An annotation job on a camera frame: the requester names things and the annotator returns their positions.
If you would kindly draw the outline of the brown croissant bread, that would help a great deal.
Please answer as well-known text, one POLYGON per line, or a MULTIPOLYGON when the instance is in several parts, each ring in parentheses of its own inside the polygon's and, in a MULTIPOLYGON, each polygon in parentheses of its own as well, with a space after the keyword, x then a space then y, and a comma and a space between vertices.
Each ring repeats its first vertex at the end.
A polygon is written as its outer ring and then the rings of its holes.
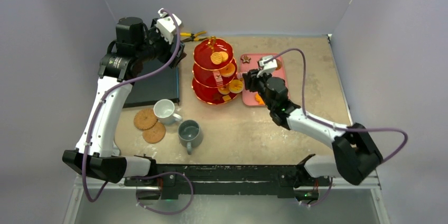
POLYGON ((277 70, 280 70, 282 67, 283 67, 283 63, 282 63, 282 61, 280 60, 280 59, 275 59, 275 61, 276 61, 276 71, 277 70))

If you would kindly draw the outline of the yellow glazed donut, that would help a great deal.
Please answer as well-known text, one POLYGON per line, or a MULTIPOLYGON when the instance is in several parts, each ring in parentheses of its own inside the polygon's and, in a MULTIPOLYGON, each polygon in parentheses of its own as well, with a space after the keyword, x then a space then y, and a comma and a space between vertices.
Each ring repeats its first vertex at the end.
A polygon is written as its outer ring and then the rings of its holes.
POLYGON ((229 85, 228 89, 233 94, 241 93, 244 90, 244 83, 239 79, 232 80, 229 85))

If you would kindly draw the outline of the white ceramic mug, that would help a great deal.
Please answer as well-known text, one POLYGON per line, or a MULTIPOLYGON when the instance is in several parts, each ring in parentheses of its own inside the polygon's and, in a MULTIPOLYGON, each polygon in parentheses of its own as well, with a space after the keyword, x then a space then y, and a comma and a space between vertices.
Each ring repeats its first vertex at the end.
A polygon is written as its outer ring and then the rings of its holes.
POLYGON ((176 113, 175 104, 168 99, 162 99, 155 103, 153 112, 158 121, 164 125, 172 125, 183 120, 182 116, 176 113))

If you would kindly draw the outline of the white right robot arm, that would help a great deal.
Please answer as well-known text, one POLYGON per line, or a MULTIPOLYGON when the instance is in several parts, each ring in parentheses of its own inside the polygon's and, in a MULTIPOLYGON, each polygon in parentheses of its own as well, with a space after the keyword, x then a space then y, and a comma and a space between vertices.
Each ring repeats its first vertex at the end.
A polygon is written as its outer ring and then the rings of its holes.
POLYGON ((319 122, 318 117, 305 114, 300 105, 288 97, 282 78, 258 70, 243 73, 245 89, 260 95, 273 122, 285 129, 305 134, 332 149, 333 156, 314 155, 303 161, 297 180, 310 185, 320 176, 340 176, 352 185, 359 185, 384 158, 364 126, 319 122))

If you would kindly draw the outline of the orange glazed donut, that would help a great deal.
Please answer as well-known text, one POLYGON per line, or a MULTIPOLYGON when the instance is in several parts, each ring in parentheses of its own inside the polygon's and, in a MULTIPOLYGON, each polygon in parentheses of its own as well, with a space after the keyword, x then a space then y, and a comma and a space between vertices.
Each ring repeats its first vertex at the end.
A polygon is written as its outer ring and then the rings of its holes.
POLYGON ((219 70, 222 77, 231 77, 236 72, 236 66, 233 63, 229 63, 226 67, 219 70))

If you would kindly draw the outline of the round yellow cracker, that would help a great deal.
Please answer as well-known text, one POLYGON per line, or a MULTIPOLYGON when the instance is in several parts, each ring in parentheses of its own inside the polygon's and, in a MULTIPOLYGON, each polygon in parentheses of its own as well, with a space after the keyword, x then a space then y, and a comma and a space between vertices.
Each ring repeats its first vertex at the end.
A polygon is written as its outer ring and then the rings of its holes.
POLYGON ((229 55, 225 51, 220 51, 219 54, 221 55, 222 62, 226 62, 229 59, 229 55))
POLYGON ((213 52, 210 56, 210 60, 213 64, 218 65, 223 62, 223 57, 220 52, 213 52))

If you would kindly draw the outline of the grey ceramic mug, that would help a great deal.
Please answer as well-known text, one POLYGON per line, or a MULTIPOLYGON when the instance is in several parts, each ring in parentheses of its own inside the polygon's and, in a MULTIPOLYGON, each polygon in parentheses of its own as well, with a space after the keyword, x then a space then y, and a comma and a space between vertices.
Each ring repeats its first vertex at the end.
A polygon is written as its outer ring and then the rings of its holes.
POLYGON ((195 120, 185 120, 178 127, 178 138, 188 155, 203 141, 203 131, 195 120))

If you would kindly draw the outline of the fish shaped yellow cookie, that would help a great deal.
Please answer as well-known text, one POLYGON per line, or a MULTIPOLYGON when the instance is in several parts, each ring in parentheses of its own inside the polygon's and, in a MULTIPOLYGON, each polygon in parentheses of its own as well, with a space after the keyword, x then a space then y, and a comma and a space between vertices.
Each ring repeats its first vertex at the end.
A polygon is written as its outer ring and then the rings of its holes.
POLYGON ((258 93, 255 94, 255 100, 258 102, 259 105, 265 105, 265 102, 258 93))

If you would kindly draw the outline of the woven round coaster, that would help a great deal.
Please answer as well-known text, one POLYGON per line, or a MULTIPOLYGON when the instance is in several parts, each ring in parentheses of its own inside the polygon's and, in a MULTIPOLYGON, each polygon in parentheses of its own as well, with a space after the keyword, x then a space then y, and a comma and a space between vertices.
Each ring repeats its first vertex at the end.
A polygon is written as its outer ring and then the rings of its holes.
POLYGON ((134 126, 140 130, 147 130, 152 128, 157 123, 157 117, 152 108, 140 110, 133 120, 134 126))
POLYGON ((166 134, 166 128, 165 126, 157 122, 153 127, 150 129, 144 130, 142 133, 142 137, 145 142, 149 144, 155 144, 160 142, 166 134))

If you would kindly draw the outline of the round yellow cracker bottom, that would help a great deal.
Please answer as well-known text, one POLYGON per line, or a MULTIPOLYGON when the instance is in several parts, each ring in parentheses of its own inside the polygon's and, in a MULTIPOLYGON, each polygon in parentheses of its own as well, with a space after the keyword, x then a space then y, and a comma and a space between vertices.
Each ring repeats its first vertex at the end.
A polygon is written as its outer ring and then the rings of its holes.
POLYGON ((220 51, 219 54, 221 55, 222 62, 226 62, 229 59, 229 55, 225 51, 220 51))

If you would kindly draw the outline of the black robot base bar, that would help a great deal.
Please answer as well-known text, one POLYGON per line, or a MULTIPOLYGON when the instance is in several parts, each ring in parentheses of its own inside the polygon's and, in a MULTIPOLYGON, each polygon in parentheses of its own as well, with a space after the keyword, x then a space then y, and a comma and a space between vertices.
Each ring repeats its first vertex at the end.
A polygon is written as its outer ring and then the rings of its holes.
POLYGON ((195 195, 274 195, 316 199, 317 189, 330 184, 327 175, 313 178, 304 163, 296 165, 161 164, 148 178, 126 178, 125 186, 156 187, 162 199, 195 195))

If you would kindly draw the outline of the round yellow cracker top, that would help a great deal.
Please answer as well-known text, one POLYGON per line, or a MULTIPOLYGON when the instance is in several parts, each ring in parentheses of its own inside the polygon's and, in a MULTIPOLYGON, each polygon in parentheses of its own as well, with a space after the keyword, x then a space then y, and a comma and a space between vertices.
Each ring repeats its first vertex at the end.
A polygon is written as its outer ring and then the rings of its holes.
POLYGON ((223 62, 223 57, 220 52, 213 52, 210 56, 210 60, 213 64, 218 65, 223 62))

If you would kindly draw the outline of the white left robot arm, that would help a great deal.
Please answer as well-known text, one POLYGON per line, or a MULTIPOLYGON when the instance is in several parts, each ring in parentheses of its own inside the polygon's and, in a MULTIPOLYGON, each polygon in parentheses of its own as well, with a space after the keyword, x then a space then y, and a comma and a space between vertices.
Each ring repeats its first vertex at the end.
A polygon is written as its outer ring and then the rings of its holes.
POLYGON ((73 150, 63 153, 62 161, 84 178, 117 183, 136 176, 143 186, 157 181, 153 160, 142 156, 121 156, 115 145, 115 131, 124 103, 146 61, 163 63, 161 72, 175 67, 184 58, 184 44, 178 30, 182 21, 161 14, 151 26, 138 17, 121 18, 116 24, 116 38, 100 60, 96 98, 85 130, 73 150))

